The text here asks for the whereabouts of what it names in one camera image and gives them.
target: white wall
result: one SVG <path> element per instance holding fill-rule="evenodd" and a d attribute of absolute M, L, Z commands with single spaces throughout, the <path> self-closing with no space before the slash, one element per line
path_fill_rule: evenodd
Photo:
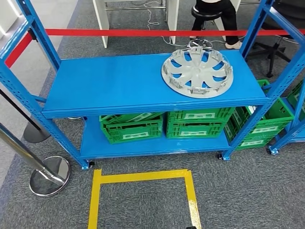
<path fill-rule="evenodd" d="M 0 27 L 5 32 L 7 32 L 17 19 L 17 14 L 10 5 L 9 1 L 14 5 L 15 9 L 17 9 L 19 14 L 21 12 L 15 0 L 0 0 Z"/>

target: person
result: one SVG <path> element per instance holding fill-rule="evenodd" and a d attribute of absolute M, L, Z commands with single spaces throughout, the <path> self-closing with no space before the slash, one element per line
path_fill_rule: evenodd
<path fill-rule="evenodd" d="M 197 0 L 196 7 L 199 12 L 222 12 L 221 18 L 224 30 L 237 30 L 236 13 L 234 6 L 230 0 Z M 194 22 L 193 31 L 200 31 L 204 21 L 196 18 Z M 242 42 L 237 36 L 226 36 L 224 44 L 227 49 L 239 49 Z"/>

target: gray carpet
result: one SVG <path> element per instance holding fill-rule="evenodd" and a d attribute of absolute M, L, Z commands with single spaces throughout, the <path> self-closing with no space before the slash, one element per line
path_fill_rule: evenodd
<path fill-rule="evenodd" d="M 181 1 L 178 29 L 190 29 L 193 18 L 190 8 L 194 1 Z M 108 4 L 109 7 L 117 3 Z M 238 13 L 240 29 L 248 28 L 255 6 L 241 6 Z M 109 13 L 111 28 L 145 29 L 148 12 L 136 11 L 133 17 L 127 11 Z M 161 22 L 163 13 L 155 10 L 152 21 Z M 95 28 L 91 0 L 79 0 L 70 28 Z M 209 24 L 209 29 L 215 29 Z M 273 44 L 276 38 L 258 40 Z M 179 44 L 188 38 L 178 38 Z M 215 49 L 223 44 L 215 43 Z M 288 56 L 297 49 L 283 43 Z M 172 52 L 175 47 L 162 38 L 111 38 L 108 49 L 98 37 L 65 37 L 59 49 L 62 58 L 94 57 L 99 55 Z M 267 72 L 266 57 L 249 61 L 258 78 Z M 278 75 L 287 63 L 276 60 Z M 47 95 L 54 74 L 50 72 L 41 95 Z M 82 121 L 56 120 L 58 126 L 80 147 Z M 13 161 L 0 193 L 1 229 L 85 229 L 93 170 L 81 171 L 53 138 L 38 144 L 26 143 L 40 158 L 64 156 L 72 164 L 70 182 L 60 194 L 39 198 L 29 189 L 32 169 L 18 157 Z M 237 151 L 231 161 L 221 161 L 215 152 L 129 157 L 97 160 L 96 168 L 103 174 L 136 173 L 188 168 L 192 171 L 201 224 L 204 229 L 303 229 L 305 228 L 304 144 L 284 147 L 278 156 L 270 156 L 264 148 Z M 98 228 L 99 229 L 185 229 L 191 226 L 190 212 L 183 179 L 132 182 L 102 185 L 100 191 Z"/>

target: crate label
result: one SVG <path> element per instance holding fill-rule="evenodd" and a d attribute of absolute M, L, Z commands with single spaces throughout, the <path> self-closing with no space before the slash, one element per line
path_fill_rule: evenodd
<path fill-rule="evenodd" d="M 180 136 L 206 136 L 206 131 L 181 131 Z"/>
<path fill-rule="evenodd" d="M 300 93 L 296 94 L 296 95 L 294 96 L 294 98 L 295 98 L 297 101 L 298 101 L 299 96 L 300 96 Z M 303 112 L 305 112 L 305 103 L 303 103 L 303 105 L 302 105 L 302 110 L 303 110 Z"/>
<path fill-rule="evenodd" d="M 142 114 L 138 115 L 136 117 L 134 117 L 133 119 L 130 119 L 128 122 L 139 122 L 139 121 L 141 121 L 142 119 L 149 117 L 151 115 L 152 115 L 152 114 L 151 113 L 142 113 Z"/>
<path fill-rule="evenodd" d="M 215 118 L 215 113 L 186 114 L 184 119 Z"/>
<path fill-rule="evenodd" d="M 276 131 L 278 129 L 277 126 L 272 126 L 272 127 L 266 127 L 266 128 L 255 128 L 252 134 L 256 134 L 256 133 L 264 133 L 264 132 L 269 132 L 269 131 Z"/>
<path fill-rule="evenodd" d="M 237 113 L 236 110 L 234 110 L 233 115 L 235 117 L 235 119 L 237 121 L 238 124 L 241 124 L 241 118 L 240 116 Z"/>
<path fill-rule="evenodd" d="M 243 142 L 240 146 L 254 146 L 254 145 L 259 145 L 264 143 L 264 140 L 261 141 L 254 141 L 254 142 Z"/>
<path fill-rule="evenodd" d="M 224 129 L 225 129 L 225 131 L 227 132 L 227 134 L 229 135 L 229 137 L 233 136 L 231 130 L 230 130 L 227 125 L 225 125 L 225 126 L 224 126 Z"/>
<path fill-rule="evenodd" d="M 249 111 L 250 111 L 251 114 L 253 114 L 257 107 L 256 106 L 248 106 Z"/>
<path fill-rule="evenodd" d="M 143 132 L 143 133 L 138 133 L 138 134 L 132 134 L 132 135 L 123 135 L 123 140 L 126 139 L 133 139 L 133 138 L 139 138 L 139 137 L 148 137 L 149 136 L 148 132 Z"/>

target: yellow tape square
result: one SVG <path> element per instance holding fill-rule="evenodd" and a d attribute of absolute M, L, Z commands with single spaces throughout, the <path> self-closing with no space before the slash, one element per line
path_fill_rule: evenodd
<path fill-rule="evenodd" d="M 97 228 L 97 216 L 99 212 L 99 191 L 102 184 L 113 184 L 120 182 L 136 182 L 172 178 L 185 178 L 185 189 L 190 208 L 192 225 L 197 229 L 201 229 L 200 218 L 196 200 L 195 188 L 194 187 L 191 171 L 188 169 L 130 173 L 102 176 L 101 169 L 95 169 L 92 182 L 91 201 L 90 204 L 88 229 Z"/>

